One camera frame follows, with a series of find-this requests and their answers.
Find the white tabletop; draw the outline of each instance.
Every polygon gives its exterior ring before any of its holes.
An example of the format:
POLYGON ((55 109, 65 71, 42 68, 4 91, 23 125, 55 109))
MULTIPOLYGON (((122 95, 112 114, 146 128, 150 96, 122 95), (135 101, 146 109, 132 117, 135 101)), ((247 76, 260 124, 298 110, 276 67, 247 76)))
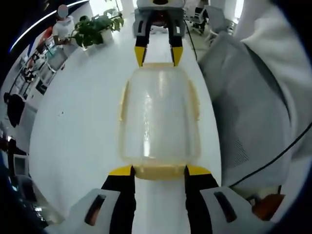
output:
MULTIPOLYGON (((47 89, 31 136, 30 175, 47 201, 62 215, 91 189, 100 188, 108 173, 125 165, 117 154, 119 103, 122 90, 138 68, 126 20, 114 43, 87 54, 77 49, 47 89)), ((188 43, 179 66, 189 75, 200 102, 198 121, 201 156, 221 184, 221 159, 215 116, 205 81, 188 43)), ((146 62, 171 62, 167 34, 151 35, 146 62)), ((190 233, 185 210, 184 180, 136 179, 133 233, 190 233)))

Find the potted plant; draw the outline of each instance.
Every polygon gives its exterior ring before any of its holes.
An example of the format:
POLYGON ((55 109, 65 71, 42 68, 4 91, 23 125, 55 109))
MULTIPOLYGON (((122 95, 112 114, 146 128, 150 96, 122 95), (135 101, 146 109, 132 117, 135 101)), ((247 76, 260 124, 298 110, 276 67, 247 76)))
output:
POLYGON ((117 13, 114 17, 115 9, 109 9, 101 16, 95 16, 89 19, 87 16, 80 18, 80 22, 75 25, 71 38, 75 39, 80 47, 88 47, 93 44, 107 44, 113 37, 113 31, 120 31, 123 26, 124 19, 121 13, 117 13))

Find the clear plastic container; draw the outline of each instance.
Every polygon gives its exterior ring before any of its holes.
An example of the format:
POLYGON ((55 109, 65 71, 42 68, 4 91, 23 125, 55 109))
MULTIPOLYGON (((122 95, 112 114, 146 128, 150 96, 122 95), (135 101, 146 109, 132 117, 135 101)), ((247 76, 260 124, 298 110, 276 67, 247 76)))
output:
POLYGON ((200 152, 197 100, 181 68, 151 63, 137 69, 121 101, 121 158, 141 172, 149 168, 156 179, 172 170, 180 174, 200 152))

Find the green plant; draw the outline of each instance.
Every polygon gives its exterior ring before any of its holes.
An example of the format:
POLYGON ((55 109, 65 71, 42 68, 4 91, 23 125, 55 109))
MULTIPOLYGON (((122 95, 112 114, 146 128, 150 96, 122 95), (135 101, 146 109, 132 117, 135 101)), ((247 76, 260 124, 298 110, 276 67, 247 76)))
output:
POLYGON ((102 31, 119 31, 123 26, 124 19, 121 13, 118 13, 115 17, 108 17, 108 14, 112 16, 115 12, 115 9, 109 9, 103 15, 91 19, 87 16, 81 17, 80 22, 75 25, 71 37, 76 40, 80 47, 103 43, 102 31))

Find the translucent plastic box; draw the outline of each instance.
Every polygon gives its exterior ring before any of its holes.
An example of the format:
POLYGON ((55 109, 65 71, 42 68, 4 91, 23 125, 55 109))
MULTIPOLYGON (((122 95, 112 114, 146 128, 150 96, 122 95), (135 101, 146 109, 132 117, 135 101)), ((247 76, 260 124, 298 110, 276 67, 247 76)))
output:
POLYGON ((128 81, 121 101, 119 150, 138 177, 183 174, 200 153, 198 98, 186 73, 170 63, 149 63, 128 81))

